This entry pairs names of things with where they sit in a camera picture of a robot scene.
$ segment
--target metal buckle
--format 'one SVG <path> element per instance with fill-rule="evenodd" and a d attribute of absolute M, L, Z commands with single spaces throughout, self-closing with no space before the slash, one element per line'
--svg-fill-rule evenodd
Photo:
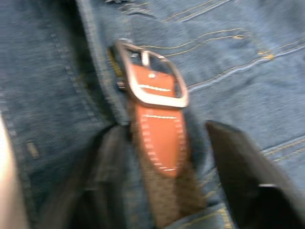
<path fill-rule="evenodd" d="M 175 65 L 166 59 L 164 56 L 161 56 L 157 53 L 151 52 L 149 50 L 145 50 L 144 48 L 138 47 L 136 45 L 130 44 L 125 40 L 118 40 L 115 42 L 115 48 L 118 51 L 119 55 L 122 58 L 123 65 L 126 70 L 126 79 L 127 83 L 125 84 L 128 91 L 133 95 L 138 101 L 143 103 L 145 106 L 152 107 L 166 107 L 172 109 L 182 109 L 188 105 L 188 92 L 185 86 L 184 80 L 181 77 L 179 71 L 175 67 Z M 135 72 L 132 67 L 132 62 L 128 55 L 127 50 L 133 52 L 140 52 L 142 56 L 142 64 L 146 68 L 150 68 L 149 56 L 152 55 L 158 58 L 160 61 L 164 62 L 173 72 L 173 76 L 175 77 L 180 89 L 181 89 L 181 97 L 167 97 L 156 94 L 151 94 L 145 92 L 142 88 L 139 87 L 138 82 L 135 77 Z"/>

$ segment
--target woven belt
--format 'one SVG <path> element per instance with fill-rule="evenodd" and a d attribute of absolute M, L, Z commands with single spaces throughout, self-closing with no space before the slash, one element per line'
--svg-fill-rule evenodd
<path fill-rule="evenodd" d="M 125 67 L 130 95 L 133 140 L 158 228 L 203 209 L 196 184 L 182 109 L 188 105 L 185 83 L 163 56 L 119 40 L 116 50 Z M 133 64 L 128 51 L 139 52 L 142 65 Z M 165 63 L 173 74 L 150 69 L 150 57 Z M 182 96 L 175 97 L 175 83 Z"/>

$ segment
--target belt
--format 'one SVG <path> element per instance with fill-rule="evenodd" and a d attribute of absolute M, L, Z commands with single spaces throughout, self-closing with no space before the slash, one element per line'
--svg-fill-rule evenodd
<path fill-rule="evenodd" d="M 182 109 L 188 93 L 180 73 L 165 57 L 119 40 L 115 44 L 124 65 L 124 87 L 130 96 L 131 131 L 142 169 L 151 210 L 158 228 L 197 213 L 205 206 L 190 161 Z M 142 65 L 131 62 L 139 53 Z M 172 73 L 151 69 L 151 58 L 164 63 Z M 175 97 L 175 84 L 181 97 Z"/>

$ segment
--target jeans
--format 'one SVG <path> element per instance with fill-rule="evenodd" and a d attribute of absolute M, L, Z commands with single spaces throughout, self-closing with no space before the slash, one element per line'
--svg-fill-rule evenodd
<path fill-rule="evenodd" d="M 207 208 L 167 228 L 234 228 L 206 120 L 248 133 L 305 191 L 303 0 L 11 0 L 4 5 L 1 113 L 33 227 L 88 141 L 114 122 L 129 122 L 127 95 L 117 88 L 108 53 L 120 38 L 171 60 L 189 91 L 184 114 Z M 153 228 L 132 145 L 127 153 L 128 227 Z"/>

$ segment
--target belt buckle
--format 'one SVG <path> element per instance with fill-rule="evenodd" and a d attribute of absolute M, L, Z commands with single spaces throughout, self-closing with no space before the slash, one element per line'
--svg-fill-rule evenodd
<path fill-rule="evenodd" d="M 164 56 L 161 56 L 155 52 L 146 50 L 144 48 L 141 48 L 139 46 L 133 45 L 125 40 L 118 40 L 115 42 L 115 48 L 118 51 L 126 74 L 126 81 L 125 83 L 126 89 L 129 91 L 129 93 L 137 99 L 140 103 L 142 103 L 144 106 L 149 107 L 165 107 L 170 109 L 182 109 L 188 105 L 188 92 L 185 85 L 185 82 L 183 78 L 181 77 L 179 71 L 175 67 L 175 65 L 166 59 Z M 181 97 L 175 98 L 175 97 L 167 97 L 167 96 L 161 96 L 156 94 L 150 94 L 145 92 L 142 88 L 139 87 L 139 84 L 135 77 L 135 72 L 132 67 L 132 62 L 130 60 L 129 54 L 127 51 L 133 51 L 133 52 L 139 52 L 141 54 L 141 60 L 142 64 L 146 68 L 150 68 L 150 61 L 149 56 L 154 56 L 158 58 L 160 61 L 164 62 L 173 72 L 171 74 L 173 77 L 175 77 L 176 82 L 178 83 L 180 89 L 181 89 Z"/>

